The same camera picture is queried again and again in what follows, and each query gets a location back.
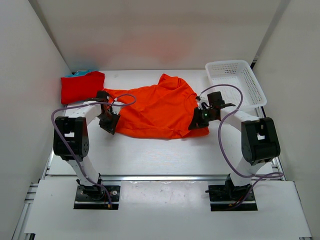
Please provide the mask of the orange t shirt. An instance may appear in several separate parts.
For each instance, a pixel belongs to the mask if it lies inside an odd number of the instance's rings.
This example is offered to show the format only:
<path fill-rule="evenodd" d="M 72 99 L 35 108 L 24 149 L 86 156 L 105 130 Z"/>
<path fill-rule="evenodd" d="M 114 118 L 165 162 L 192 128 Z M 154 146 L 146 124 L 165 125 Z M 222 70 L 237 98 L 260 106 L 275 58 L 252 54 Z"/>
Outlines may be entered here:
<path fill-rule="evenodd" d="M 162 74 L 157 84 L 130 90 L 105 89 L 126 104 L 115 131 L 140 139 L 183 139 L 207 136 L 207 127 L 189 129 L 197 94 L 178 76 Z"/>

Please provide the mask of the red t shirt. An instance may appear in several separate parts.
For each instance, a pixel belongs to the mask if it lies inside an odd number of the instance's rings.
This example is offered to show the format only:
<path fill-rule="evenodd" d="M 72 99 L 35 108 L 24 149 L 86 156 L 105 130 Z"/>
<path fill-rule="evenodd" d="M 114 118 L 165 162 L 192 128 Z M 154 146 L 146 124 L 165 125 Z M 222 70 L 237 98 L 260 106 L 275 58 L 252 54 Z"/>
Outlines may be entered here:
<path fill-rule="evenodd" d="M 75 102 L 94 98 L 98 91 L 104 89 L 105 74 L 91 71 L 85 75 L 61 77 L 61 104 L 68 105 Z"/>

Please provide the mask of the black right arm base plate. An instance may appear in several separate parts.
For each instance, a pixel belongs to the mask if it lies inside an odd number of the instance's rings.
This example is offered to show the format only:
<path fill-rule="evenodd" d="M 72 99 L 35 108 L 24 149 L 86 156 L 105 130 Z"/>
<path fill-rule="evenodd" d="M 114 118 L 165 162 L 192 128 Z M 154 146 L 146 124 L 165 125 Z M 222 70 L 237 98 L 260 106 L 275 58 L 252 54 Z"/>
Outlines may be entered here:
<path fill-rule="evenodd" d="M 225 185 L 209 185 L 205 193 L 209 194 L 211 212 L 257 211 L 252 185 L 229 187 Z"/>

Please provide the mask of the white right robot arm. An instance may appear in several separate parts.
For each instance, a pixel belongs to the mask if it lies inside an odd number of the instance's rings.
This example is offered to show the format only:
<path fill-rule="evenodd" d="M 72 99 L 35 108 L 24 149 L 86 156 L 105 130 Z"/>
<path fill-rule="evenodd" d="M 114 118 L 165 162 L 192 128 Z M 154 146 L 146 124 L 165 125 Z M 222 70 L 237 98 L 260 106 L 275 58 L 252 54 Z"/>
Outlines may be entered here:
<path fill-rule="evenodd" d="M 220 92 L 207 95 L 207 101 L 196 96 L 198 106 L 194 108 L 189 130 L 202 129 L 211 121 L 219 121 L 218 143 L 221 153 L 232 172 L 225 181 L 225 191 L 231 196 L 244 195 L 251 188 L 253 178 L 273 179 L 281 173 L 258 174 L 258 171 L 281 153 L 274 121 L 270 117 L 259 118 L 250 115 L 233 103 L 226 103 Z M 222 126 L 231 125 L 241 133 L 242 157 L 237 166 L 228 159 L 222 143 Z"/>

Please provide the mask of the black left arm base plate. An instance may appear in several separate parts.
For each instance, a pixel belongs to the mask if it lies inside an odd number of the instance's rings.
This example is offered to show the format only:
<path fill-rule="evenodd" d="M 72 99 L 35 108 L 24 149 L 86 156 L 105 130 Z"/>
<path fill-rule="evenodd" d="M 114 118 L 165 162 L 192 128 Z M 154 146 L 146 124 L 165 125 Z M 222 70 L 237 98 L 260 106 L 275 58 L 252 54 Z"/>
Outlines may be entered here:
<path fill-rule="evenodd" d="M 73 208 L 75 210 L 118 210 L 121 186 L 105 185 L 105 188 L 110 195 L 111 204 L 104 189 L 95 185 L 92 187 L 78 185 Z"/>

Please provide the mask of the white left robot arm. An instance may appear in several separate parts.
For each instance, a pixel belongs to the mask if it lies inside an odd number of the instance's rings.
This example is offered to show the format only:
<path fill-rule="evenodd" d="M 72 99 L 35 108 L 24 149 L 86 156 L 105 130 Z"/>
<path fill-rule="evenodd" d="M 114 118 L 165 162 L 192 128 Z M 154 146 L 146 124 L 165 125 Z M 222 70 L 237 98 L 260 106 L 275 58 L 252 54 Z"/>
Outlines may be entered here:
<path fill-rule="evenodd" d="M 77 175 L 77 184 L 89 193 L 102 193 L 105 187 L 89 158 L 88 125 L 97 118 L 99 127 L 114 135 L 121 115 L 113 111 L 113 106 L 118 106 L 113 97 L 100 90 L 96 97 L 86 100 L 82 105 L 67 107 L 67 110 L 75 110 L 70 116 L 55 117 L 62 108 L 51 114 L 53 152 L 72 167 Z"/>

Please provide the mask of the teal t shirt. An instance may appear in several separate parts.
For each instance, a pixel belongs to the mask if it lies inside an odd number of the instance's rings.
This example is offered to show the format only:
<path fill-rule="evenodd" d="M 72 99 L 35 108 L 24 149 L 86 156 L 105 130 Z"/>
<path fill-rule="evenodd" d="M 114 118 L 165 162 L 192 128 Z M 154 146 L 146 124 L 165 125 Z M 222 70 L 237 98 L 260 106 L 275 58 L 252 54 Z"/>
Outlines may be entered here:
<path fill-rule="evenodd" d="M 90 72 L 92 72 L 92 71 L 91 70 L 79 70 L 77 72 L 72 72 L 71 74 L 66 75 L 65 78 L 82 77 Z"/>

